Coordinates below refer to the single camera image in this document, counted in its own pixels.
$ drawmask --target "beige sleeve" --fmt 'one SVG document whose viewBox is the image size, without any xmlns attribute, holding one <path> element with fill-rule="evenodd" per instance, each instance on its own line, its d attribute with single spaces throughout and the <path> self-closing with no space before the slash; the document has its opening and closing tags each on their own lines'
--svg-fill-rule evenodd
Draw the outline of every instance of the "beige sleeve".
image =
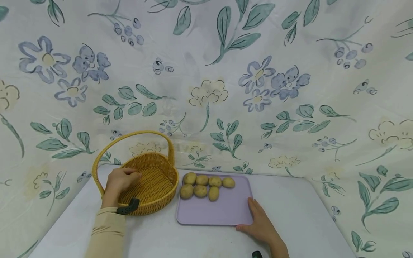
<svg viewBox="0 0 413 258">
<path fill-rule="evenodd" d="M 125 216 L 116 208 L 103 208 L 96 215 L 85 258 L 122 258 Z"/>
</svg>

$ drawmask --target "floral fabric backdrop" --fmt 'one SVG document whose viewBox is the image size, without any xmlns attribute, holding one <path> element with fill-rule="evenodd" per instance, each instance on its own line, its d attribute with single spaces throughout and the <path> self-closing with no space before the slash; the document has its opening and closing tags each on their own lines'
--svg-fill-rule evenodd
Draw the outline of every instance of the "floral fabric backdrop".
<svg viewBox="0 0 413 258">
<path fill-rule="evenodd" d="M 0 4 L 0 243 L 27 257 L 115 138 L 304 177 L 357 257 L 412 258 L 413 2 Z M 164 139 L 117 143 L 101 164 Z"/>
</svg>

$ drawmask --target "purple cutting board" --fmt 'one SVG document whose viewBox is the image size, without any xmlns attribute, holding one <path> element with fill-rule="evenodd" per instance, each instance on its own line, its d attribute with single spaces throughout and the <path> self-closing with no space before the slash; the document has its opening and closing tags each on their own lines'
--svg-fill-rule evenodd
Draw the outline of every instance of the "purple cutting board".
<svg viewBox="0 0 413 258">
<path fill-rule="evenodd" d="M 217 175 L 196 173 L 197 175 L 231 177 L 235 187 L 220 187 L 219 198 L 209 201 L 208 196 L 198 198 L 193 195 L 184 200 L 179 197 L 176 220 L 182 225 L 221 225 L 235 226 L 252 224 L 252 215 L 248 208 L 248 197 L 252 197 L 248 179 L 243 175 Z"/>
</svg>

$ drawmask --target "wicker basket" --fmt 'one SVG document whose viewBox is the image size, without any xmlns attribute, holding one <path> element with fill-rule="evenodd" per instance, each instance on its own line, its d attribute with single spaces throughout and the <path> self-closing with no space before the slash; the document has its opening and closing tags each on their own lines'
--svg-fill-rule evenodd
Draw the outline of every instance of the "wicker basket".
<svg viewBox="0 0 413 258">
<path fill-rule="evenodd" d="M 163 134 L 155 131 L 138 131 L 126 134 L 114 141 L 112 141 L 106 148 L 104 148 L 97 156 L 92 167 L 92 176 L 100 191 L 101 196 L 104 194 L 102 184 L 100 184 L 97 177 L 97 166 L 103 154 L 117 142 L 126 139 L 133 135 L 144 133 L 152 133 L 160 135 L 168 141 L 169 154 L 166 157 L 160 153 L 145 153 L 137 157 L 133 157 L 124 163 L 121 168 L 134 168 L 142 173 L 142 178 L 138 184 L 131 189 L 128 189 L 119 197 L 119 206 L 128 206 L 132 198 L 140 200 L 137 210 L 129 215 L 146 215 L 157 212 L 168 205 L 175 196 L 176 188 L 178 186 L 179 174 L 175 165 L 175 154 L 173 145 L 170 139 Z"/>
</svg>

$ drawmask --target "white table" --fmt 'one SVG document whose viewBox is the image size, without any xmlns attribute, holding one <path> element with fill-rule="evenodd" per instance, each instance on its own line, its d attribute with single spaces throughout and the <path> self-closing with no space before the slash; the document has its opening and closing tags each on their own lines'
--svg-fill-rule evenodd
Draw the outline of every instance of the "white table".
<svg viewBox="0 0 413 258">
<path fill-rule="evenodd" d="M 99 168 L 102 185 L 106 185 L 107 175 L 117 167 L 103 165 Z M 187 172 L 180 170 L 180 178 Z M 354 258 L 309 182 L 266 175 L 247 177 L 254 198 L 263 206 L 287 244 L 290 258 Z M 264 258 L 270 257 L 265 246 L 235 231 L 234 227 L 178 224 L 175 218 L 177 203 L 178 198 L 174 198 L 157 213 L 127 217 L 125 257 L 251 258 L 256 250 Z M 95 182 L 89 180 L 30 258 L 83 257 L 100 204 Z"/>
</svg>

